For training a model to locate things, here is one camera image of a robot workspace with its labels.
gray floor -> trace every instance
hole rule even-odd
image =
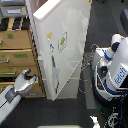
[[[93,0],[85,52],[91,52],[92,44],[100,47],[110,46],[111,36],[115,33],[126,36],[120,23],[120,13],[127,7],[127,0],[123,4],[120,0],[106,0],[104,4]],[[81,73],[81,78],[90,80],[89,75],[90,71],[86,69]],[[80,86],[84,87],[83,85],[85,91],[90,87],[80,81]],[[22,99],[0,128],[36,128],[39,125],[79,125],[92,128],[93,122],[89,117],[91,115],[98,117],[103,128],[105,119],[101,112],[95,109],[96,105],[92,91],[86,95],[79,91],[78,98],[74,100],[52,102],[45,98]]]

white door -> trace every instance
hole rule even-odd
[[[90,9],[90,0],[48,0],[34,13],[52,100],[82,60]]]

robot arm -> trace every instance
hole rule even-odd
[[[23,70],[16,78],[14,87],[9,85],[0,94],[0,124],[14,110],[21,100],[21,97],[25,96],[35,84],[35,75],[30,80],[26,80],[26,76],[30,72],[30,69]]]

blue label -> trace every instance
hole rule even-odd
[[[120,68],[120,72],[117,74],[117,77],[114,79],[114,81],[119,85],[120,83],[122,83],[122,80],[125,77],[126,74],[126,70],[124,68]]]

wooden cabinet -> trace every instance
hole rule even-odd
[[[12,31],[13,21],[13,18],[9,19],[7,31],[0,31],[0,93],[8,85],[14,85],[15,78],[19,73],[31,69],[28,76],[35,74],[38,79],[28,92],[27,97],[45,97],[31,32],[21,29]]]

